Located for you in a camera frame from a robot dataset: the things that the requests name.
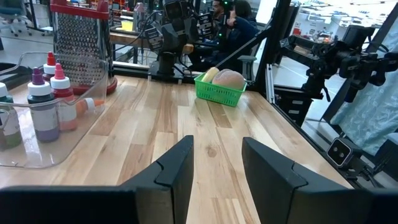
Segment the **teal patterned cloth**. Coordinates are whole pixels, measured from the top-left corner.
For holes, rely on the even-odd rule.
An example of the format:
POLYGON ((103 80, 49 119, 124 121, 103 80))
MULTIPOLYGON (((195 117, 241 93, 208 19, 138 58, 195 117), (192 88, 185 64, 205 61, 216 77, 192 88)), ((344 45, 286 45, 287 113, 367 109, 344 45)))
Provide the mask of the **teal patterned cloth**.
POLYGON ((358 91, 354 101, 343 103, 330 123, 375 156, 387 135, 398 130, 398 70, 386 73, 383 85, 368 84, 358 91))

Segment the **steel box grater red trim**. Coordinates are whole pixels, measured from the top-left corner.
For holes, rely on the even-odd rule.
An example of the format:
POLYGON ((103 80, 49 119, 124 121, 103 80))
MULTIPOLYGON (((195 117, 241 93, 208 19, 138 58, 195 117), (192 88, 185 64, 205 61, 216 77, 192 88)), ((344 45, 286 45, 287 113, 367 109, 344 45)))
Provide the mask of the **steel box grater red trim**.
POLYGON ((97 0, 94 8, 51 0, 50 10, 53 50, 75 93, 80 95, 103 80, 107 81, 107 94, 114 92, 118 81, 112 74, 108 0, 97 0))

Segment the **orange-capped colour bottle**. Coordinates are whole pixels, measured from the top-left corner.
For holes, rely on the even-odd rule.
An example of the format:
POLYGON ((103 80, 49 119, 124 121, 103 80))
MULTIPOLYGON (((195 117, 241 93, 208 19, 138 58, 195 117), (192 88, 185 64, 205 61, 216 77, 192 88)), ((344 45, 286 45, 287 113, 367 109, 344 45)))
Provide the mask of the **orange-capped colour bottle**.
POLYGON ((95 100, 93 98, 84 98, 75 104, 76 115, 82 117, 87 112, 92 112, 104 104, 104 100, 95 100))

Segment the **office chair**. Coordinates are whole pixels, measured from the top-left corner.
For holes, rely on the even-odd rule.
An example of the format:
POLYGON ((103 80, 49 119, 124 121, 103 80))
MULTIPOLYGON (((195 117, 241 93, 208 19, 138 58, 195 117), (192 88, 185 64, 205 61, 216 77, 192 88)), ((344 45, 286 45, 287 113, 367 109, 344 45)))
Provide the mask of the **office chair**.
POLYGON ((24 29, 31 36, 32 32, 27 27, 28 22, 24 0, 0 0, 0 32, 9 30, 18 37, 24 29))

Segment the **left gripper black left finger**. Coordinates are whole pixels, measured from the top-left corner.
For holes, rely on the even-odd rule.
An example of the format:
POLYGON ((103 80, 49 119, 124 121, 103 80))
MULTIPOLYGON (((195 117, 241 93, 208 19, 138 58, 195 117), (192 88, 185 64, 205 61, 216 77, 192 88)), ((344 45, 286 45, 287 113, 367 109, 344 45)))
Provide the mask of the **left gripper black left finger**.
POLYGON ((193 184, 193 148, 193 136, 185 136, 120 185, 0 189, 0 224, 185 224, 193 184))

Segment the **violet-capped colour bottle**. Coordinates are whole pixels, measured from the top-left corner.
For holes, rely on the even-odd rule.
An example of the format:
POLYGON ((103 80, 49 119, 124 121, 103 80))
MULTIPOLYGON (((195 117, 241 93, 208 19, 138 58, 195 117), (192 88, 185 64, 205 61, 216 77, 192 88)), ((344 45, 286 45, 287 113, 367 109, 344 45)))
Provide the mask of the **violet-capped colour bottle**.
POLYGON ((27 102, 32 105, 30 113, 34 125, 35 135, 40 142, 52 142, 59 138, 57 109, 49 82, 46 82, 41 71, 34 67, 32 80, 27 84, 27 102))

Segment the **red-capped colour bottle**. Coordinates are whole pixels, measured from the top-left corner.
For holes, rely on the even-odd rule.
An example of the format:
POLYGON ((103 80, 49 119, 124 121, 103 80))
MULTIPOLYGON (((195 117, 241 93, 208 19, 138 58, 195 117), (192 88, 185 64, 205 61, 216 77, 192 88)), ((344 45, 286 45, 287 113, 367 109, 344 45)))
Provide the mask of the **red-capped colour bottle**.
POLYGON ((47 63, 43 64, 43 78, 45 81, 50 81, 50 79, 55 75, 56 59, 53 52, 47 53, 47 63))

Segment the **green-capped colour bottle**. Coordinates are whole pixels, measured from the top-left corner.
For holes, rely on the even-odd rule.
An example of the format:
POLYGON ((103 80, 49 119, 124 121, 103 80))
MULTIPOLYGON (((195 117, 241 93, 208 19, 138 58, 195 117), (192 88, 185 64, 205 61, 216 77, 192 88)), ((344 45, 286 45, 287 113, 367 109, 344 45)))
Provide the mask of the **green-capped colour bottle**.
MULTIPOLYGON (((0 103, 13 103, 7 86, 0 82, 0 103)), ((0 105, 0 151, 17 147, 22 142, 18 114, 11 105, 0 105)))

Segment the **green plastic basket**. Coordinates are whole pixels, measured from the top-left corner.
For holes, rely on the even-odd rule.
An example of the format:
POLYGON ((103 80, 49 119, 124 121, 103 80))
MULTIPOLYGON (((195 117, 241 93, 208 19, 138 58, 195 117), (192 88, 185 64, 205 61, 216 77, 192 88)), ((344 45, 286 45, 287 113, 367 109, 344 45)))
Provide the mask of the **green plastic basket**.
POLYGON ((225 86, 214 85, 212 83, 203 82, 204 73, 194 78, 195 90, 197 98, 213 101, 222 105, 236 107, 241 95, 245 92, 247 83, 244 81, 243 88, 236 90, 225 86))

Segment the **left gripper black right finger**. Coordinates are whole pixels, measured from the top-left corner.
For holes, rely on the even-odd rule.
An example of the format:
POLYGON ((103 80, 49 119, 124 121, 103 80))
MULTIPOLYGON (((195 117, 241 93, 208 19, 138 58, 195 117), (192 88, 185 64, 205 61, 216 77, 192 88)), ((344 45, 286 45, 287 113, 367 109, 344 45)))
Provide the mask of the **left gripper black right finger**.
POLYGON ((246 179, 262 224, 398 224, 398 190, 349 189, 243 138, 246 179))

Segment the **person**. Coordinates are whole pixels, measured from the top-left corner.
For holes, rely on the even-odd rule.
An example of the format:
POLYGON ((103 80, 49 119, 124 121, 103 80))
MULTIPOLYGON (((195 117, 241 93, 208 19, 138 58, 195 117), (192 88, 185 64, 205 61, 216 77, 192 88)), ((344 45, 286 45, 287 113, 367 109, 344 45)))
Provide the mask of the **person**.
POLYGON ((226 37, 228 29, 227 20, 230 17, 230 11, 233 9, 233 4, 233 0, 213 0, 214 40, 220 41, 226 37))
POLYGON ((234 1, 226 25, 226 41, 220 47, 194 46, 193 52, 188 55, 192 63, 191 70, 205 72, 217 66, 259 32, 256 19, 252 17, 251 6, 246 0, 234 1))

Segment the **pink-capped colour bottle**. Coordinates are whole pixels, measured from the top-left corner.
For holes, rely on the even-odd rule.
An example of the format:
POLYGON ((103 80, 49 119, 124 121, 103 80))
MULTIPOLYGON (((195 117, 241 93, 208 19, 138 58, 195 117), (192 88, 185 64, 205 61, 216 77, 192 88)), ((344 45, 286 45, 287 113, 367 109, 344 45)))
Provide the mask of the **pink-capped colour bottle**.
POLYGON ((61 101, 57 104, 58 124, 61 131, 73 131, 77 128, 75 105, 68 103, 74 100, 70 79, 65 75, 62 65, 55 64, 55 75, 50 79, 52 92, 61 101))

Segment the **pinkish bread loaf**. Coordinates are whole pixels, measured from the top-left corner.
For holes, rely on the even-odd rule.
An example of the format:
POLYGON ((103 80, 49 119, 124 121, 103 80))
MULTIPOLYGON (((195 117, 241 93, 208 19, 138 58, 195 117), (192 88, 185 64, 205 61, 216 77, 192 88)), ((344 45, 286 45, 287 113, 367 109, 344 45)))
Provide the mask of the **pinkish bread loaf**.
POLYGON ((212 84, 235 90, 242 90, 245 84, 245 79, 239 72, 224 69, 215 75, 212 80, 212 84))

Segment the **black drawer cabinet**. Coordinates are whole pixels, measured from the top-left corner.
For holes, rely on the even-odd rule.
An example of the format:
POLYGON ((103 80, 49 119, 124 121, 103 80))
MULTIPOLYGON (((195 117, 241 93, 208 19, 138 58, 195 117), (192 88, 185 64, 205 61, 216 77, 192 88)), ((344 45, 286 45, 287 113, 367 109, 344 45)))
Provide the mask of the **black drawer cabinet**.
POLYGON ((276 105, 301 127, 313 100, 297 87, 276 85, 274 93, 276 105))

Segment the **wooden background desk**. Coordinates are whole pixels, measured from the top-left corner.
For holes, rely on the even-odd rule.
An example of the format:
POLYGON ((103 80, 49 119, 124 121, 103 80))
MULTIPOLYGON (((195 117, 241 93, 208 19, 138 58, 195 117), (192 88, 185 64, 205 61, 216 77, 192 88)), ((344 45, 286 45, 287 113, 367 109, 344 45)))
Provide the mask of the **wooden background desk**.
MULTIPOLYGON (((107 39, 111 44, 131 45, 134 47, 139 47, 143 44, 144 47, 149 48, 149 41, 138 37, 137 35, 110 32, 107 39)), ((183 47, 177 47, 174 51, 183 54, 190 54, 193 52, 193 49, 194 46, 192 44, 185 44, 183 47)))

